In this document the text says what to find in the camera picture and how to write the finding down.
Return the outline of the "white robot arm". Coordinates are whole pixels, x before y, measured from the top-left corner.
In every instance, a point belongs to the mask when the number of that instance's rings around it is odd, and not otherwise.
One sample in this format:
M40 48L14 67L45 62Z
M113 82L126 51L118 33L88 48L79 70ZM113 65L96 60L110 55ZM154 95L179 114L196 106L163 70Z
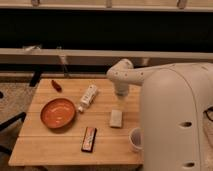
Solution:
M115 93L141 87L144 171L206 171L203 116L213 108L213 63L137 68L123 59L107 71Z

